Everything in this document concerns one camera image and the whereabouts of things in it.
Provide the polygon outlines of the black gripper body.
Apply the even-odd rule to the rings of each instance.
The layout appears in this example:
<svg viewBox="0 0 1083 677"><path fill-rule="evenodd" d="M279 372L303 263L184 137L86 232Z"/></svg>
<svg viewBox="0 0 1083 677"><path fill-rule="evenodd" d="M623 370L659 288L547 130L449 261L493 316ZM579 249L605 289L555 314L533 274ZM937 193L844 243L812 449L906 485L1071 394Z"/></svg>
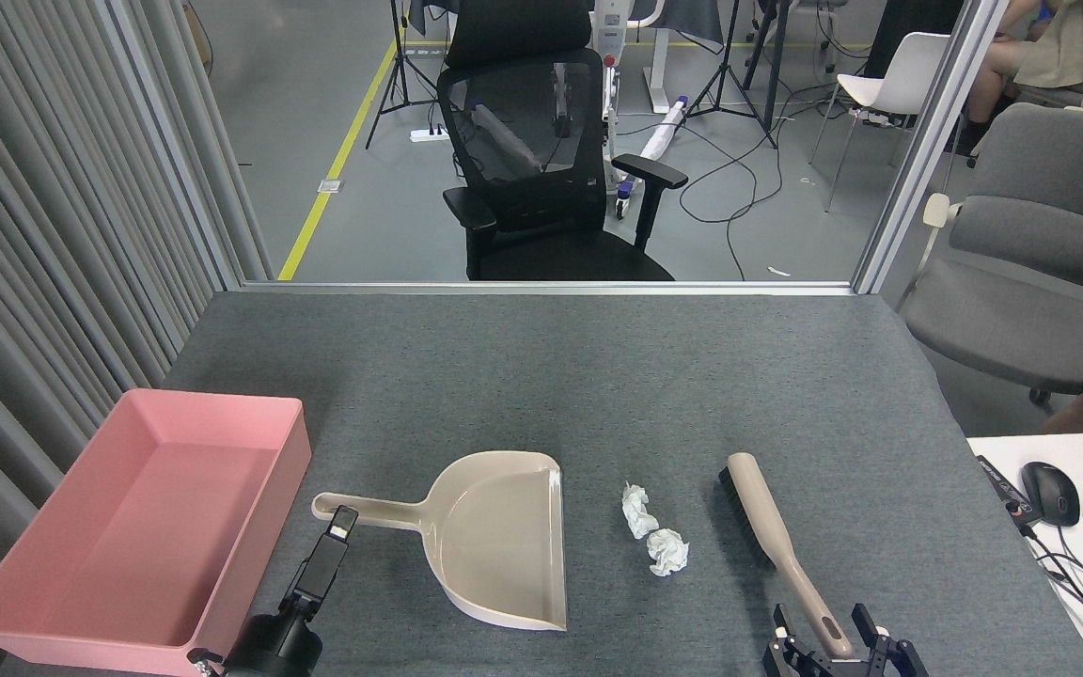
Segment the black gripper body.
<svg viewBox="0 0 1083 677"><path fill-rule="evenodd" d="M319 655L322 639L309 629L304 613L285 609L246 621L223 669L225 676L310 676Z"/></svg>

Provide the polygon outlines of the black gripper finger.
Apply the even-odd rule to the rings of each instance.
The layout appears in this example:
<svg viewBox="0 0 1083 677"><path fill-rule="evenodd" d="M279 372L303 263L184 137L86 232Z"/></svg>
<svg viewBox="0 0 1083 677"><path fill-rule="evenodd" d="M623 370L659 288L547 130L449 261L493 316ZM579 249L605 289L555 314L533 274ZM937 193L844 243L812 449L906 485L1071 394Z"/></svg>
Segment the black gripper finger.
<svg viewBox="0 0 1083 677"><path fill-rule="evenodd" d="M921 664L915 645L906 639L895 641L870 617L867 606L856 603L851 619L869 650L867 659L860 660L856 665L854 676L885 676L888 665L893 665L899 676L928 676L929 672Z"/></svg>
<svg viewBox="0 0 1083 677"><path fill-rule="evenodd" d="M773 611L774 637L764 650L765 676L821 676L813 651L805 652L796 641L795 632L785 619L785 607Z"/></svg>
<svg viewBox="0 0 1083 677"><path fill-rule="evenodd" d="M280 601L280 613L310 622L322 607L336 580L337 570L344 559L350 531L355 528L358 511L352 507L337 507L331 522L319 535L312 554L301 562L292 583Z"/></svg>

